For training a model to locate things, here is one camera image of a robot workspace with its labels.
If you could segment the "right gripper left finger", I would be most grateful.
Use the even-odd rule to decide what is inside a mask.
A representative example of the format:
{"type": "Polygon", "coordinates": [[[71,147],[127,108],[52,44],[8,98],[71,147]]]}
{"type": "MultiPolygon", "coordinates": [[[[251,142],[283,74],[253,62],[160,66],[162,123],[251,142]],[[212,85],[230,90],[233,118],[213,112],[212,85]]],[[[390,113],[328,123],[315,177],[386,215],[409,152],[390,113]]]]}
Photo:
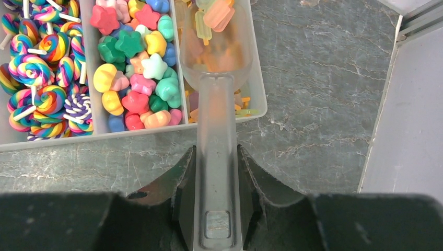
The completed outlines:
{"type": "Polygon", "coordinates": [[[1,194],[1,250],[168,250],[176,188],[196,148],[127,197],[116,192],[1,194]]]}

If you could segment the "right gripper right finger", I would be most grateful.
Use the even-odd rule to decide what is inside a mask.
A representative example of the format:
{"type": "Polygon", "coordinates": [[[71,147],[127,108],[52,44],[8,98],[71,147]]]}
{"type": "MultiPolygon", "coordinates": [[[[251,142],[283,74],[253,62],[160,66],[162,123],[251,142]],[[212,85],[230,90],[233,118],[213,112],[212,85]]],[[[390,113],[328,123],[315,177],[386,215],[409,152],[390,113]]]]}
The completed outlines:
{"type": "Polygon", "coordinates": [[[416,193],[309,193],[238,145],[245,250],[442,250],[442,205],[416,193]]]}

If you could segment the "clear plastic scoop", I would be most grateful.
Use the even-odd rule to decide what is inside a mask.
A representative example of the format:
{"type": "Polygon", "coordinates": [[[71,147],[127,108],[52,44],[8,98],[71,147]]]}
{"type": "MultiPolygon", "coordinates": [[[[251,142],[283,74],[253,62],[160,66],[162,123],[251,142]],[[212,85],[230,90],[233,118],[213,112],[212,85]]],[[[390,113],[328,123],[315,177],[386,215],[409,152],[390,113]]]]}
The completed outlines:
{"type": "Polygon", "coordinates": [[[209,45],[196,35],[195,3],[188,8],[180,41],[185,80],[199,94],[194,250],[242,250],[235,92],[252,68],[249,22],[240,5],[209,45]]]}

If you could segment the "popsicle candies in scoop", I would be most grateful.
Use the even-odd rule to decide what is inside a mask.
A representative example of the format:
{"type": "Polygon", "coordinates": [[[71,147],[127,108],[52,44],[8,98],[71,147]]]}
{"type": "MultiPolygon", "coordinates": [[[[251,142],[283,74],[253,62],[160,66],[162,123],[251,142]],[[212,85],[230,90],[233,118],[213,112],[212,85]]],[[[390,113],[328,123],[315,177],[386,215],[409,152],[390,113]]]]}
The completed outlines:
{"type": "Polygon", "coordinates": [[[212,39],[212,32],[222,32],[231,21],[235,9],[234,0],[196,0],[194,14],[196,35],[205,46],[212,39]]]}

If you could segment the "clear compartment candy tray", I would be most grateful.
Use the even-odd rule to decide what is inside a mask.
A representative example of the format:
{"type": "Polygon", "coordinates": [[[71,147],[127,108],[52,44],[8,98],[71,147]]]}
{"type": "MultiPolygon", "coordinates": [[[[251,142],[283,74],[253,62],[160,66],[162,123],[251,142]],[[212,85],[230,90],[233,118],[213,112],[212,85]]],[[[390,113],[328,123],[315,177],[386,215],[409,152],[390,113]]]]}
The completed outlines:
{"type": "MultiPolygon", "coordinates": [[[[96,91],[92,85],[92,75],[96,68],[102,64],[100,56],[97,51],[97,43],[101,37],[100,32],[89,25],[89,19],[92,13],[94,1],[80,1],[81,17],[83,23],[83,31],[85,36],[85,54],[87,60],[87,76],[89,81],[89,96],[92,108],[93,133],[86,136],[75,136],[69,138],[42,140],[42,141],[28,141],[27,134],[18,132],[9,124],[10,113],[7,109],[7,104],[10,96],[1,91],[1,151],[23,150],[35,147],[54,146],[60,144],[79,143],[93,140],[104,140],[112,138],[123,138],[126,136],[138,136],[144,134],[155,134],[171,131],[182,131],[195,129],[195,123],[188,121],[188,107],[182,105],[183,118],[180,125],[167,126],[154,129],[132,130],[124,132],[111,132],[108,128],[109,114],[102,106],[102,94],[96,91]]],[[[236,123],[242,123],[253,119],[258,119],[264,116],[267,112],[267,100],[265,88],[263,83],[262,71],[260,67],[260,60],[257,48],[257,40],[254,33],[254,25],[252,18],[251,2],[250,1],[236,1],[236,5],[240,5],[245,12],[245,19],[249,22],[249,33],[251,43],[251,53],[253,57],[252,68],[248,81],[241,87],[242,94],[250,97],[249,107],[257,110],[257,113],[250,117],[237,118],[236,123]]]]}

